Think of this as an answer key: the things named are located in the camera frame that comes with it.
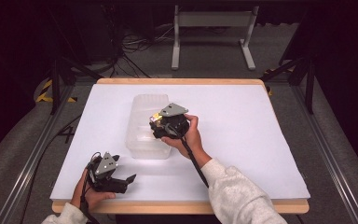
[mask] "human hand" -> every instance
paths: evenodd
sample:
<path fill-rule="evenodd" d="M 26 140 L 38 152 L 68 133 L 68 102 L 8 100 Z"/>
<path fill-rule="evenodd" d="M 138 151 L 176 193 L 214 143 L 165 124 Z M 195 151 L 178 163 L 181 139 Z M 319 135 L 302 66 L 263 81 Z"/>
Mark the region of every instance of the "human hand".
<path fill-rule="evenodd" d="M 204 151 L 202 147 L 201 136 L 198 129 L 199 118 L 197 116 L 188 114 L 185 114 L 185 117 L 190 121 L 190 127 L 185 135 L 186 142 L 191 148 L 191 151 L 196 158 L 197 164 L 199 167 L 202 167 L 211 159 L 211 157 Z M 161 141 L 168 146 L 177 148 L 184 157 L 189 159 L 188 152 L 180 139 L 171 139 L 170 137 L 164 136 L 161 137 Z"/>
<path fill-rule="evenodd" d="M 74 195 L 71 200 L 71 204 L 77 208 L 80 208 L 80 197 L 83 190 L 83 184 L 87 177 L 87 169 L 83 171 L 83 175 L 81 176 L 80 180 L 77 182 Z M 89 210 L 92 210 L 97 206 L 100 201 L 105 199 L 114 199 L 116 198 L 116 194 L 113 192 L 97 192 L 95 191 L 89 183 L 86 183 L 86 201 L 89 204 Z"/>

